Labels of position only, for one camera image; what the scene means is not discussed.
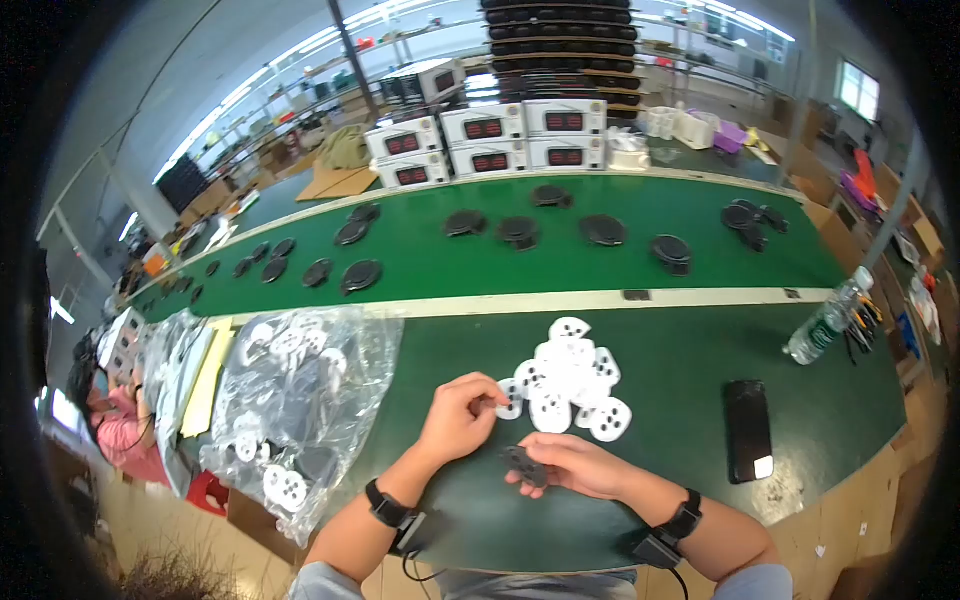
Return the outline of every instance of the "cardboard sheet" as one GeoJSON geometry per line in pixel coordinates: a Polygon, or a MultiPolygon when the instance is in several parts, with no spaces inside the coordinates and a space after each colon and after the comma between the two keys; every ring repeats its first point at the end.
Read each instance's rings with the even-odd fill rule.
{"type": "Polygon", "coordinates": [[[183,413],[183,426],[180,428],[180,433],[184,438],[197,437],[210,428],[213,399],[217,391],[217,375],[223,367],[224,358],[233,342],[231,325],[232,319],[222,319],[208,326],[214,330],[213,342],[200,367],[186,411],[183,413]]]}
{"type": "Polygon", "coordinates": [[[340,181],[336,185],[326,189],[324,194],[317,198],[344,198],[346,196],[356,196],[363,194],[377,178],[377,174],[370,169],[360,169],[355,175],[340,181]]]}
{"type": "Polygon", "coordinates": [[[367,171],[368,173],[370,172],[367,167],[362,167],[360,169],[325,169],[319,166],[314,166],[313,181],[311,181],[310,184],[307,185],[302,192],[300,192],[300,194],[297,196],[297,202],[330,198],[325,194],[329,188],[337,185],[343,180],[349,179],[361,171],[367,171]]]}

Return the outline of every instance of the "wrist strap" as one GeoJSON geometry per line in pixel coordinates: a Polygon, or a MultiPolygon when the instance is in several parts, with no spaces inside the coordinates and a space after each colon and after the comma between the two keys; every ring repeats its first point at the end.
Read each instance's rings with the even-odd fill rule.
{"type": "Polygon", "coordinates": [[[700,493],[690,488],[686,492],[689,498],[680,505],[673,518],[655,529],[658,538],[671,546],[676,546],[677,542],[692,534],[703,516],[700,512],[700,493]]]}
{"type": "Polygon", "coordinates": [[[391,498],[388,493],[382,493],[376,486],[376,479],[367,484],[367,499],[370,500],[373,516],[394,529],[399,529],[416,512],[391,498]]]}

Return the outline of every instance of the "hair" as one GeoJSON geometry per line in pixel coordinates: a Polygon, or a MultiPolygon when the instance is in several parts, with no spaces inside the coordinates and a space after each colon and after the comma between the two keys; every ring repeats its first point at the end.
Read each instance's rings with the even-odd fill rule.
{"type": "Polygon", "coordinates": [[[99,369],[96,351],[90,339],[90,334],[87,333],[73,347],[73,367],[70,368],[70,374],[67,375],[65,395],[66,399],[84,416],[86,431],[90,434],[90,439],[93,440],[98,450],[100,444],[97,442],[97,429],[93,427],[93,410],[86,403],[86,399],[90,396],[90,389],[93,387],[93,375],[99,369]]]}
{"type": "Polygon", "coordinates": [[[195,557],[169,550],[140,554],[117,582],[122,600],[244,600],[230,568],[220,569],[212,554],[195,557]]]}

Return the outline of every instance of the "black phone screen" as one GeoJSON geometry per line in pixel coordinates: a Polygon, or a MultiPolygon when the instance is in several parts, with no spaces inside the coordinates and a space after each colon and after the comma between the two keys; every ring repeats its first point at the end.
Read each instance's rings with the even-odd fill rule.
{"type": "Polygon", "coordinates": [[[769,477],[774,472],[774,455],[763,382],[732,381],[724,386],[723,400],[731,483],[769,477]]]}

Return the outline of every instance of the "yellow paper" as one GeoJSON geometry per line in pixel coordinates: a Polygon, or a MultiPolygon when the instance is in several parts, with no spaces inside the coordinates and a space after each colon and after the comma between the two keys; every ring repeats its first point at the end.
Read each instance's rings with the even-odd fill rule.
{"type": "Polygon", "coordinates": [[[213,342],[210,343],[204,364],[197,375],[197,383],[193,386],[190,401],[187,402],[186,411],[183,413],[183,427],[180,428],[180,433],[184,438],[195,438],[210,428],[213,399],[217,391],[217,374],[223,366],[224,357],[233,341],[231,324],[231,319],[222,319],[208,325],[216,329],[216,332],[213,334],[213,342]]]}

